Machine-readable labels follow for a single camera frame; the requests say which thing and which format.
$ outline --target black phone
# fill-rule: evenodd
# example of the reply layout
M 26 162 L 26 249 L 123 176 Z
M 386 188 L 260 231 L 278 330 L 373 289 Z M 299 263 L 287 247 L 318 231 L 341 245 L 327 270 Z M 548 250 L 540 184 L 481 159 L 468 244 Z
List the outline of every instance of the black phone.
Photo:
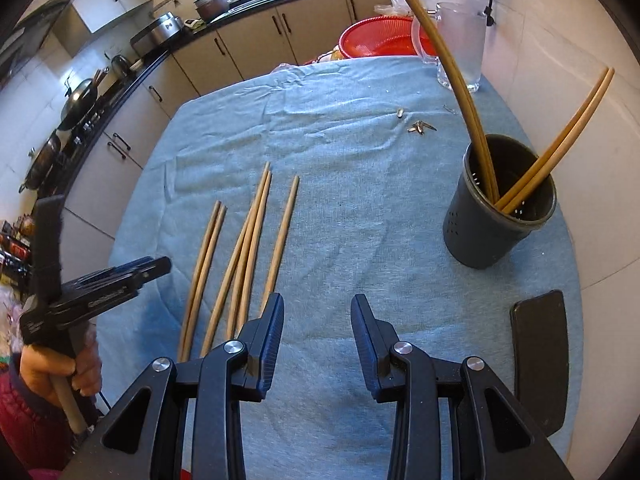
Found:
M 511 309 L 515 396 L 546 436 L 564 424 L 569 339 L 564 296 L 552 290 Z

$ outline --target table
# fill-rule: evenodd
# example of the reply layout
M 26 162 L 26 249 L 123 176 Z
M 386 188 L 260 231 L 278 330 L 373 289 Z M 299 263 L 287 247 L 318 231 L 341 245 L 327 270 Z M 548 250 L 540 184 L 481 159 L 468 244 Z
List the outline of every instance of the table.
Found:
M 527 142 L 486 80 L 474 95 L 484 128 Z M 414 57 L 295 67 L 185 104 L 160 139 L 124 215 L 112 264 L 146 254 L 174 269 L 98 319 L 104 389 L 115 400 L 157 356 L 175 358 L 184 301 L 215 200 L 228 206 L 198 320 L 199 353 L 210 308 L 265 161 L 273 168 L 251 315 L 262 295 L 294 174 L 301 177 L 276 290 L 286 320 L 273 387 L 243 403 L 249 478 L 385 478 L 395 406 L 365 388 L 351 332 L 354 294 L 431 356 L 485 359 L 513 387 L 510 307 L 564 292 L 570 384 L 564 456 L 582 376 L 582 308 L 574 252 L 560 209 L 487 270 L 459 264 L 442 221 L 468 136 L 452 92 Z M 404 116 L 396 115 L 404 108 Z M 438 129 L 407 128 L 423 119 Z M 222 342 L 226 311 L 215 344 Z M 442 478 L 450 478 L 442 412 Z

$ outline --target red colander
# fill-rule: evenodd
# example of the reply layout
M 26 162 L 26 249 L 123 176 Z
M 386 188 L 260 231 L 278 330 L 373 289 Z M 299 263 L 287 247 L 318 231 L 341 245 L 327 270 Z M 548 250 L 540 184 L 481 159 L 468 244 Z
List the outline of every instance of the red colander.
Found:
M 354 23 L 340 36 L 338 48 L 344 57 L 416 56 L 411 43 L 413 19 L 405 16 L 376 16 Z M 436 56 L 426 33 L 420 29 L 424 51 Z

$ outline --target black countertop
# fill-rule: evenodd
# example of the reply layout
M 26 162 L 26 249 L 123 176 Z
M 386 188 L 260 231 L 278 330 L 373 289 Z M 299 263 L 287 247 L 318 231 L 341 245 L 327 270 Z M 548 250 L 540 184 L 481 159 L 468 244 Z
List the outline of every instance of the black countertop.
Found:
M 185 28 L 180 34 L 176 35 L 167 46 L 156 49 L 145 56 L 143 59 L 143 68 L 136 74 L 135 78 L 114 83 L 106 93 L 98 99 L 94 107 L 95 114 L 94 112 L 90 112 L 90 115 L 94 114 L 90 131 L 81 131 L 82 126 L 76 128 L 79 132 L 78 138 L 81 139 L 81 142 L 76 145 L 69 145 L 69 147 L 66 148 L 68 157 L 64 165 L 59 167 L 54 166 L 52 168 L 44 183 L 38 189 L 38 197 L 42 198 L 54 194 L 68 195 L 78 177 L 82 165 L 86 161 L 92 147 L 95 146 L 102 135 L 107 124 L 113 119 L 127 98 L 138 88 L 140 83 L 170 56 L 172 52 L 180 50 L 197 38 L 224 25 L 228 25 L 231 22 L 241 20 L 251 14 L 261 12 L 278 4 L 294 1 L 296 0 L 251 0 L 222 14 L 196 32 L 191 32 Z

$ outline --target wooden chopstick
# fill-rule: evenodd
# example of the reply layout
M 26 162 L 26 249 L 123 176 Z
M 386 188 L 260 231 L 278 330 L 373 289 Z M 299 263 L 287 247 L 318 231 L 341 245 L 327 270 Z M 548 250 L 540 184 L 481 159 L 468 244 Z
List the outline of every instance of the wooden chopstick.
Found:
M 284 251 L 284 244 L 287 241 L 287 234 L 289 233 L 289 224 L 291 222 L 291 215 L 293 214 L 293 206 L 296 203 L 296 195 L 298 193 L 298 185 L 300 184 L 300 177 L 295 176 L 291 183 L 291 191 L 289 191 L 289 198 L 287 199 L 287 206 L 284 209 L 284 215 L 282 216 L 282 222 L 280 223 L 280 230 L 278 231 L 278 238 L 276 239 L 276 245 L 273 248 L 273 256 L 271 257 L 271 266 L 269 267 L 269 273 L 267 275 L 267 281 L 264 284 L 264 294 L 262 295 L 262 302 L 260 306 L 260 315 L 264 312 L 264 307 L 267 304 L 269 294 L 275 290 L 276 280 L 278 279 L 278 271 L 280 270 L 280 263 L 282 261 L 282 253 Z
M 427 36 L 438 53 L 438 58 L 442 63 L 442 67 L 447 73 L 447 77 L 451 83 L 451 88 L 453 89 L 453 93 L 456 96 L 458 105 L 460 106 L 462 117 L 465 120 L 466 129 L 469 132 L 469 137 L 471 138 L 471 143 L 473 144 L 476 152 L 476 157 L 478 158 L 484 194 L 486 195 L 487 200 L 494 204 L 500 198 L 500 193 L 498 191 L 497 180 L 495 179 L 495 170 L 491 159 L 491 152 L 489 151 L 489 145 L 486 142 L 486 137 L 482 130 L 478 110 L 476 110 L 476 106 L 471 98 L 468 88 L 466 87 L 465 80 L 462 77 L 458 64 L 456 63 L 455 58 L 451 55 L 451 52 L 438 32 L 438 29 L 433 25 L 430 17 L 422 8 L 420 1 L 405 1 L 414 12 L 415 17 L 422 25 L 424 31 L 427 33 Z
M 246 269 L 246 263 L 249 258 L 249 249 L 251 248 L 251 239 L 254 235 L 255 219 L 258 216 L 258 207 L 260 198 L 262 197 L 262 190 L 264 184 L 267 181 L 267 174 L 269 173 L 269 163 L 264 165 L 264 171 L 260 178 L 260 184 L 255 193 L 254 202 L 249 209 L 248 222 L 246 225 L 246 232 L 244 233 L 244 240 L 242 241 L 242 249 L 240 251 L 240 257 L 238 259 L 238 266 L 236 267 L 236 276 L 234 278 L 234 287 L 231 291 L 231 305 L 229 306 L 229 317 L 226 322 L 226 338 L 231 339 L 234 336 L 234 329 L 236 326 L 236 316 L 238 315 L 238 305 L 242 294 L 242 282 L 244 282 L 244 270 Z
M 498 200 L 498 202 L 495 203 L 496 209 L 498 210 L 504 209 L 506 205 L 509 202 L 511 202 L 511 200 L 514 199 L 514 197 L 529 183 L 529 181 L 533 178 L 533 176 L 540 171 L 540 169 L 546 164 L 546 162 L 556 152 L 556 150 L 558 149 L 562 141 L 566 139 L 566 136 L 569 135 L 572 128 L 578 122 L 580 117 L 584 114 L 584 111 L 587 109 L 587 107 L 593 100 L 594 96 L 596 95 L 596 92 L 602 86 L 604 78 L 607 76 L 608 72 L 609 72 L 608 68 L 605 68 L 602 71 L 602 73 L 600 74 L 600 77 L 598 78 L 598 81 L 593 86 L 593 88 L 589 92 L 589 95 L 587 95 L 587 98 L 580 105 L 580 108 L 578 108 L 578 110 L 576 111 L 574 116 L 571 118 L 571 120 L 567 123 L 567 125 L 559 133 L 559 135 L 554 139 L 551 145 L 546 149 L 545 153 L 539 156 L 538 159 L 533 163 L 533 165 L 527 170 L 527 173 L 521 176 L 519 181 L 513 184 L 513 186 L 511 186 L 511 189 L 508 190 L 507 193 L 505 193 L 500 198 L 500 200 Z
M 220 317 L 222 316 L 222 311 L 225 307 L 226 296 L 229 293 L 229 287 L 231 286 L 231 280 L 234 277 L 236 272 L 236 266 L 238 265 L 238 257 L 240 256 L 240 251 L 242 249 L 242 242 L 244 241 L 244 234 L 246 233 L 246 226 L 249 223 L 249 214 L 247 214 L 246 219 L 244 220 L 244 225 L 240 231 L 238 236 L 238 241 L 236 242 L 236 246 L 234 247 L 234 251 L 231 254 L 231 258 L 229 259 L 229 264 L 226 267 L 226 272 L 224 277 L 222 278 L 222 283 L 220 284 L 220 290 L 218 291 L 218 296 L 216 297 L 216 303 L 211 310 L 211 316 L 209 317 L 209 324 L 207 325 L 207 333 L 204 336 L 204 341 L 202 343 L 202 349 L 200 350 L 200 357 L 204 357 L 211 350 L 211 345 L 213 344 L 213 338 L 216 335 L 216 330 L 218 328 L 218 323 L 220 322 Z
M 200 252 L 198 252 L 198 257 L 196 258 L 196 266 L 193 269 L 191 286 L 189 288 L 189 293 L 187 295 L 187 301 L 184 304 L 184 314 L 182 316 L 182 327 L 180 329 L 180 339 L 178 340 L 178 351 L 176 355 L 179 360 L 181 359 L 181 356 L 184 352 L 184 339 L 186 338 L 186 335 L 187 335 L 187 325 L 189 324 L 189 318 L 191 317 L 191 309 L 193 308 L 193 299 L 196 296 L 196 288 L 198 287 L 198 280 L 200 279 L 200 271 L 202 270 L 204 257 L 207 253 L 209 240 L 211 239 L 211 235 L 213 234 L 213 229 L 216 224 L 216 218 L 218 217 L 218 210 L 220 209 L 220 205 L 221 205 L 220 200 L 216 200 L 216 203 L 213 205 L 211 218 L 209 218 L 209 223 L 207 224 L 207 228 L 204 231 L 202 244 L 200 246 Z
M 596 111 L 596 108 L 598 108 L 598 105 L 602 101 L 607 88 L 609 88 L 609 84 L 611 83 L 611 79 L 613 79 L 614 74 L 615 70 L 613 68 L 609 68 L 607 70 L 607 74 L 602 84 L 598 88 L 589 105 L 586 107 L 584 114 L 581 115 L 569 134 L 560 143 L 555 152 L 553 152 L 553 154 L 549 157 L 549 160 L 546 161 L 545 164 L 543 164 L 542 168 L 540 168 L 540 170 L 533 176 L 533 178 L 529 180 L 529 182 L 526 183 L 522 190 L 502 209 L 503 213 L 510 214 L 511 212 L 513 212 L 513 210 L 516 209 L 519 204 L 524 202 L 540 185 L 540 183 L 542 183 L 542 181 L 545 180 L 549 176 L 549 174 L 551 174 L 553 168 L 555 168 L 558 162 L 562 160 L 565 153 L 574 144 L 578 136 L 584 130 L 584 127 L 591 119 L 593 113 Z
M 264 211 L 267 205 L 267 197 L 269 195 L 270 185 L 271 171 L 267 174 L 267 180 L 264 183 L 264 189 L 262 190 L 262 196 L 260 197 L 260 205 L 258 206 L 258 216 L 255 221 L 254 232 L 251 238 L 249 260 L 247 262 L 246 272 L 244 274 L 244 282 L 242 282 L 242 297 L 240 299 L 240 309 L 238 310 L 238 318 L 236 319 L 236 337 L 238 337 L 238 334 L 242 330 L 242 326 L 246 323 L 247 316 L 249 314 L 251 286 L 254 282 L 255 260 L 258 255 L 258 243 L 260 241 L 260 232 L 262 231 Z
M 211 261 L 213 259 L 213 253 L 216 250 L 218 243 L 218 237 L 220 236 L 220 230 L 222 229 L 222 223 L 225 221 L 226 207 L 222 206 L 218 210 L 218 216 L 216 218 L 216 224 L 213 228 L 213 234 L 209 240 L 209 246 L 207 247 L 207 253 L 204 257 L 204 263 L 202 264 L 202 270 L 200 271 L 200 279 L 198 280 L 198 286 L 196 287 L 196 294 L 193 299 L 193 306 L 191 307 L 191 314 L 189 316 L 189 322 L 187 325 L 187 333 L 184 338 L 184 345 L 182 347 L 182 357 L 179 356 L 178 362 L 185 362 L 189 360 L 191 355 L 191 346 L 193 345 L 193 334 L 196 330 L 196 324 L 198 322 L 198 314 L 200 313 L 200 303 L 202 302 L 202 295 L 204 294 L 204 288 L 207 285 L 207 278 L 209 277 L 209 269 L 211 268 Z

